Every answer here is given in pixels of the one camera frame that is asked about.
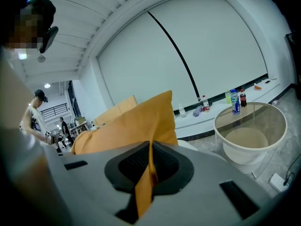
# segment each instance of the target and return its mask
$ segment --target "cola bottle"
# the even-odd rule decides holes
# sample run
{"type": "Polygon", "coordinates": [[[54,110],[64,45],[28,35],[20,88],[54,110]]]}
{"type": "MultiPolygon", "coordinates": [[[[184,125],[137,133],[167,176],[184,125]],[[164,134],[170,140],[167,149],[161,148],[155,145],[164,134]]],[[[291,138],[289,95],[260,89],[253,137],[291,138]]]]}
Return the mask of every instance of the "cola bottle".
{"type": "Polygon", "coordinates": [[[246,94],[244,93],[244,90],[240,90],[240,105],[241,107],[246,107],[246,94]]]}

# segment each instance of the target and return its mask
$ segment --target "power outlet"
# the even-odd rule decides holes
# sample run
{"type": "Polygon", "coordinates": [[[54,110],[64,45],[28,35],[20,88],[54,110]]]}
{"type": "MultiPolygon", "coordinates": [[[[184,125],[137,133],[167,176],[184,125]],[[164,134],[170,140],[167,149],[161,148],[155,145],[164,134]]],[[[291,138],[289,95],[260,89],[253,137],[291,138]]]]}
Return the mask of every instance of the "power outlet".
{"type": "Polygon", "coordinates": [[[277,173],[274,173],[272,178],[270,179],[269,183],[279,192],[284,192],[286,189],[288,189],[289,184],[287,183],[285,186],[283,186],[284,179],[280,177],[277,173]]]}

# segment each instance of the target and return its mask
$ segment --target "green bottle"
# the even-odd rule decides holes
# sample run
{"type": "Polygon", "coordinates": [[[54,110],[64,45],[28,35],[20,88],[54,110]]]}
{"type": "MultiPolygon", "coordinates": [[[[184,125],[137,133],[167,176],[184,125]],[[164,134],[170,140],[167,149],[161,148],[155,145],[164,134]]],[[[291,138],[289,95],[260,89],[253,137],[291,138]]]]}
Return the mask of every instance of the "green bottle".
{"type": "Polygon", "coordinates": [[[227,89],[225,95],[226,95],[227,104],[231,104],[231,92],[229,89],[227,89]]]}

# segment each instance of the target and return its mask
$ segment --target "blue bottle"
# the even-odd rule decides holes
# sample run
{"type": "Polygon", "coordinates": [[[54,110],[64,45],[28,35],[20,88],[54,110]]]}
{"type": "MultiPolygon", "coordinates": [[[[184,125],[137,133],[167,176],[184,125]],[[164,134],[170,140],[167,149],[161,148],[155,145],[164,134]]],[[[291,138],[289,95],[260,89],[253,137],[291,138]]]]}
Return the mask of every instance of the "blue bottle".
{"type": "Polygon", "coordinates": [[[238,115],[240,113],[240,106],[239,106],[239,98],[238,98],[238,94],[236,93],[236,89],[231,90],[231,103],[232,103],[233,114],[238,115]]]}

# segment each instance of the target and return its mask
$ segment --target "water bottle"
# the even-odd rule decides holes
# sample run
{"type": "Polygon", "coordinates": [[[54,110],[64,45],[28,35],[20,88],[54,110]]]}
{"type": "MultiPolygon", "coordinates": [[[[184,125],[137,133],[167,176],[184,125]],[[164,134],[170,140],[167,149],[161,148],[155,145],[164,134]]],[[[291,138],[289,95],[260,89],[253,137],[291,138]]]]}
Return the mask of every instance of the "water bottle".
{"type": "Polygon", "coordinates": [[[232,112],[234,115],[240,113],[240,106],[239,106],[239,98],[236,93],[236,89],[231,90],[231,103],[232,103],[232,112]]]}
{"type": "Polygon", "coordinates": [[[183,106],[181,106],[181,104],[179,104],[179,108],[178,109],[179,109],[181,117],[185,117],[186,116],[186,112],[185,112],[185,109],[183,108],[183,106]]]}
{"type": "Polygon", "coordinates": [[[240,105],[241,107],[246,107],[246,94],[244,93],[244,90],[240,90],[240,105]]]}
{"type": "Polygon", "coordinates": [[[227,91],[225,93],[225,96],[226,96],[227,104],[231,104],[231,92],[230,92],[230,90],[227,89],[227,91]]]}
{"type": "Polygon", "coordinates": [[[206,99],[205,96],[203,96],[203,106],[204,106],[205,112],[210,111],[209,102],[208,102],[208,100],[206,99]]]}

